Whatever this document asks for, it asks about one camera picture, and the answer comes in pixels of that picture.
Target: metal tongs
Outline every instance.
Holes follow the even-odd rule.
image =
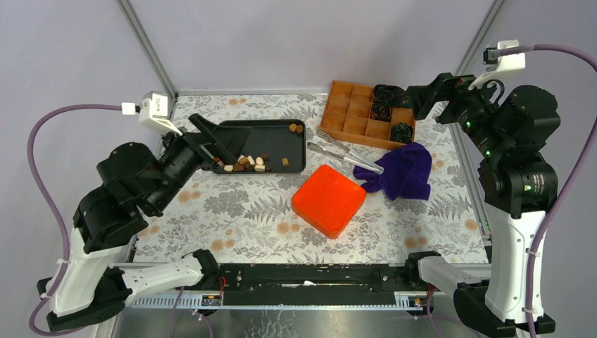
[[[384,168],[382,166],[379,166],[375,163],[373,163],[372,161],[369,161],[368,159],[362,157],[359,154],[356,154],[354,151],[352,151],[350,148],[348,148],[347,146],[345,146],[344,144],[338,142],[337,140],[335,140],[333,137],[329,136],[327,133],[325,133],[322,130],[318,130],[317,131],[317,136],[319,136],[320,138],[324,139],[326,142],[331,143],[335,146],[338,146],[339,148],[342,148],[344,151],[347,151],[349,155],[357,158],[357,160],[349,158],[349,157],[345,157],[336,153],[332,153],[331,151],[322,148],[321,146],[318,146],[317,144],[314,144],[312,142],[307,142],[307,148],[316,151],[320,154],[324,154],[326,156],[338,159],[340,161],[343,162],[347,162],[350,164],[354,164],[358,167],[361,167],[363,169],[367,169],[370,170],[374,173],[378,173],[378,174],[382,174],[384,173]]]

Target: floral pattern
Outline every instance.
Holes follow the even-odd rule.
[[[194,130],[200,113],[224,120],[298,118],[315,136],[326,95],[181,96],[172,121]],[[352,165],[312,151],[298,174],[216,175],[197,172],[162,218],[149,218],[139,233],[137,262],[168,262],[210,249],[220,263],[403,263],[410,252],[437,250],[452,263],[486,263],[464,173],[451,134],[432,119],[418,121],[417,142],[432,153],[429,201],[397,199],[383,192],[365,203],[338,239],[328,239],[291,208],[296,190],[322,164],[357,183]],[[371,160],[385,150],[350,144]]]

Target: red-orange container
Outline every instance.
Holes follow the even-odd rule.
[[[366,195],[363,188],[324,164],[292,196],[292,210],[327,237],[336,239]]]

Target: black tray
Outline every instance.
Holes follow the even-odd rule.
[[[291,132],[288,129],[292,123],[302,125],[303,132]],[[307,166],[307,128],[301,120],[230,120],[219,125],[229,127],[252,127],[253,134],[246,140],[242,150],[243,155],[252,156],[253,160],[263,153],[270,154],[270,160],[265,162],[272,168],[270,172],[258,171],[224,171],[224,168],[213,170],[216,174],[275,174],[299,173]],[[282,159],[288,158],[288,166],[282,165]]]

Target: purple towel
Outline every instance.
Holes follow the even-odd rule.
[[[412,142],[400,149],[394,149],[375,161],[384,167],[383,174],[376,174],[355,166],[354,176],[358,180],[367,180],[361,187],[366,192],[378,192],[383,189],[392,201],[398,197],[404,199],[429,199],[431,187],[427,184],[431,172],[432,159],[422,145]]]

